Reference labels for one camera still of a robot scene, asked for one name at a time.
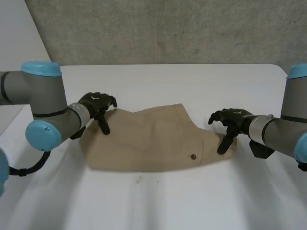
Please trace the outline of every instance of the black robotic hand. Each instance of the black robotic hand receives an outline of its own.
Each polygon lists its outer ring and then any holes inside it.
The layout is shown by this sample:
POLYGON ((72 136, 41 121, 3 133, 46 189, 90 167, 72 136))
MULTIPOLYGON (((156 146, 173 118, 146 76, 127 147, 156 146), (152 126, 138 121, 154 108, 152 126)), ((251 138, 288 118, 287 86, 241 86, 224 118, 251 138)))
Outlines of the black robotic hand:
POLYGON ((240 133, 248 135, 249 124, 255 117, 244 109, 223 109, 213 113, 208 124, 212 124, 213 121, 220 121, 223 126, 227 127, 226 136, 223 138, 217 152, 225 154, 236 136, 240 133))
POLYGON ((111 105, 117 108, 115 97, 105 93, 89 92, 78 103, 83 104, 88 109, 91 119, 94 118, 98 121, 100 129, 105 135, 110 134, 110 128, 104 115, 111 105))
MULTIPOLYGON (((244 109, 223 109, 213 113, 208 121, 212 124, 213 121, 220 121, 227 127, 226 136, 223 138, 217 152, 225 154, 230 145, 233 143, 234 138, 240 133, 249 136, 248 129, 251 122, 257 117, 244 109)), ((257 158, 267 159, 274 153, 273 149, 261 145, 252 139, 249 142, 250 149, 257 158)))

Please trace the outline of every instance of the wrinkled cloth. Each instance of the wrinkled cloth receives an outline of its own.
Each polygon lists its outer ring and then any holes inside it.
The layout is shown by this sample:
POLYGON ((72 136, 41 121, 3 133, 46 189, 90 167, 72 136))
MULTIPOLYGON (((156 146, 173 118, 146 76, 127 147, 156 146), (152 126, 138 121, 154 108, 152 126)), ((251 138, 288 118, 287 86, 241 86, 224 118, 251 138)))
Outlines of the wrinkled cloth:
POLYGON ((224 135, 195 126, 182 104, 135 113, 106 113, 111 133, 94 121, 80 146, 90 168, 111 171, 162 172, 192 168, 231 158, 236 139, 224 155, 216 151, 224 135))

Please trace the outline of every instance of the white table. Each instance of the white table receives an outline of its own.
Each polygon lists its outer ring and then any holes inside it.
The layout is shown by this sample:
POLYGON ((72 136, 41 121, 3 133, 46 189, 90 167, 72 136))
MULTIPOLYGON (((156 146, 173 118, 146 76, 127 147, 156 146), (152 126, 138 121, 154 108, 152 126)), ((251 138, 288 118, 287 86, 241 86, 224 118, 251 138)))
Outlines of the white table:
MULTIPOLYGON (((68 103, 87 92, 116 96, 120 108, 183 103, 201 128, 212 112, 244 108, 279 116, 286 74, 274 65, 129 65, 62 68, 68 103)), ((41 156, 24 131, 25 107, 0 137, 11 165, 41 156)), ((91 171, 78 140, 52 151, 34 175, 12 177, 0 199, 1 230, 289 230, 306 229, 307 174, 274 153, 253 157, 240 135, 236 158, 165 173, 91 171)))

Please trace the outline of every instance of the gray robot arm segment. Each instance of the gray robot arm segment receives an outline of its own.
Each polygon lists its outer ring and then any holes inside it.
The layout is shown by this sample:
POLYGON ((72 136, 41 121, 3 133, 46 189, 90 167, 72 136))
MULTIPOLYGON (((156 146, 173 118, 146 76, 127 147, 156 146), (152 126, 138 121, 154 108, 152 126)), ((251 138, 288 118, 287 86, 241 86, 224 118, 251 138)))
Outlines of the gray robot arm segment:
POLYGON ((55 62, 28 62, 23 71, 0 72, 0 104, 29 104, 34 121, 26 138, 37 150, 51 151, 91 119, 80 103, 67 106, 62 75, 55 62))

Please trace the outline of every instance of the black band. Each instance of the black band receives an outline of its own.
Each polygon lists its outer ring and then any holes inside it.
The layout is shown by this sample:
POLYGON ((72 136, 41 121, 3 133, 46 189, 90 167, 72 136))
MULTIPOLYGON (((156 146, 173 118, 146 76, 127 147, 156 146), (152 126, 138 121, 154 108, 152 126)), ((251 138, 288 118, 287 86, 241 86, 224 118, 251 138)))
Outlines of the black band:
POLYGON ((285 115, 281 115, 280 118, 283 119, 283 120, 287 120, 287 121, 307 123, 307 118, 299 118, 299 117, 285 116, 285 115))
POLYGON ((263 143, 265 144, 265 146, 267 146, 267 144, 265 143, 265 140, 264 140, 264 134, 265 134, 265 130, 267 129, 267 127, 269 126, 269 124, 276 120, 277 118, 273 118, 272 120, 268 121, 268 123, 265 124, 265 126, 263 127, 263 130, 262 130, 262 133, 261 133, 261 137, 262 137, 262 141, 263 143))
POLYGON ((60 111, 57 111, 57 112, 54 112, 54 113, 49 113, 49 114, 32 114, 32 115, 33 115, 33 117, 51 117, 51 116, 58 116, 58 115, 66 113, 66 112, 67 112, 67 108, 60 110, 60 111))
POLYGON ((81 117, 79 116, 79 114, 77 113, 77 111, 75 111, 74 109, 72 109, 72 108, 70 108, 70 107, 67 107, 67 109, 72 110, 72 111, 77 115, 77 117, 78 117, 78 119, 79 119, 79 128, 78 128, 78 129, 80 129, 80 128, 81 128, 81 125, 82 125, 81 117))
POLYGON ((1 94, 4 100, 6 100, 8 103, 13 104, 13 102, 8 98, 8 95, 5 92, 4 89, 4 81, 6 76, 9 74, 10 72, 5 72, 2 76, 1 76, 1 94))
POLYGON ((50 156, 49 152, 44 152, 42 158, 31 168, 28 169, 15 169, 9 166, 9 173, 8 175, 12 176, 27 176, 28 174, 35 173, 36 171, 40 170, 50 156))

